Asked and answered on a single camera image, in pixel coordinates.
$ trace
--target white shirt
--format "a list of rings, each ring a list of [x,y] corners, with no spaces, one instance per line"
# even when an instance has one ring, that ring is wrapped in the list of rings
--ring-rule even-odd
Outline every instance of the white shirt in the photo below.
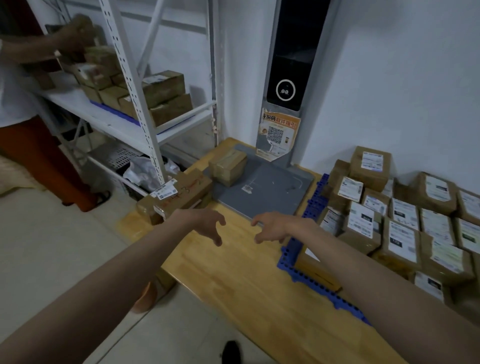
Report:
[[[19,76],[19,67],[0,57],[0,128],[18,124],[38,114],[31,96],[20,86]]]

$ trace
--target forearm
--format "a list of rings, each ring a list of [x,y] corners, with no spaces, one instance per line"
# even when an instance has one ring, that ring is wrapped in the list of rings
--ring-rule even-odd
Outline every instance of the forearm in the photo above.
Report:
[[[480,355],[480,330],[394,272],[323,229],[293,223],[382,337],[410,364],[469,363]]]
[[[61,42],[58,34],[27,37],[24,40],[15,37],[13,41],[10,37],[0,36],[0,38],[3,40],[0,57],[15,63],[33,63],[51,58]]]
[[[191,230],[173,216],[158,225],[14,332],[0,345],[0,363],[82,363]]]

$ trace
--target gray mat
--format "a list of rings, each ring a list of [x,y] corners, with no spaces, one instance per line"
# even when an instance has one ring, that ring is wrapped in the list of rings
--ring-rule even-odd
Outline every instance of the gray mat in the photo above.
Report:
[[[247,153],[245,171],[231,187],[214,182],[213,199],[249,219],[269,211],[293,215],[313,175],[296,167],[275,166],[241,144],[235,149]]]

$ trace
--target metal shelving unit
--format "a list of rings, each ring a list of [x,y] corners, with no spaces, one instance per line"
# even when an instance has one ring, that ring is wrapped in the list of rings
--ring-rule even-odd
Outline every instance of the metal shelving unit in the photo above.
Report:
[[[217,78],[215,77],[216,41],[214,39],[214,32],[215,29],[218,29],[219,24],[218,0],[205,1],[207,5],[205,28],[208,44],[210,45],[210,79],[212,82],[211,101],[207,101],[203,105],[196,107],[195,109],[158,127],[155,127],[152,121],[141,87],[141,80],[144,76],[145,69],[152,52],[153,43],[158,33],[158,26],[160,24],[165,5],[164,0],[157,0],[156,2],[138,65],[135,64],[133,60],[132,51],[127,39],[125,28],[123,26],[123,20],[117,1],[99,0],[99,5],[107,23],[108,31],[112,37],[113,46],[120,61],[128,90],[135,105],[140,127],[91,104],[83,92],[79,88],[75,87],[76,82],[74,78],[65,73],[52,74],[53,81],[55,82],[57,88],[51,91],[41,91],[39,92],[40,95],[79,116],[82,121],[79,124],[79,128],[84,122],[88,122],[96,129],[147,154],[155,166],[160,182],[164,183],[165,168],[162,161],[162,155],[160,153],[160,145],[167,143],[172,138],[207,120],[212,121],[212,129],[215,133],[215,146],[218,145],[218,118],[216,100]],[[69,16],[66,14],[65,4],[63,4],[63,7],[59,6],[58,9],[59,12],[64,14],[64,17]],[[75,148],[70,143],[62,139],[61,141],[67,148]],[[100,160],[95,159],[91,155],[86,157],[92,160],[95,164],[101,166],[109,174],[120,180],[123,180],[120,175],[116,174],[108,166],[104,166]]]

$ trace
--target person's arm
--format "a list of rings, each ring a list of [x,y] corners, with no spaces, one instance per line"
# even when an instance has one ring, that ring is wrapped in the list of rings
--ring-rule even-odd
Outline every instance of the person's arm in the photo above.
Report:
[[[89,19],[78,15],[58,32],[46,36],[0,35],[0,59],[15,63],[34,63],[51,59],[58,49],[83,50],[83,40],[92,37]]]
[[[257,243],[293,236],[325,264],[378,333],[410,364],[477,363],[480,329],[312,219],[265,213]]]
[[[82,363],[120,323],[142,289],[192,230],[222,240],[209,209],[177,210],[163,224],[89,274],[0,344],[0,363]]]

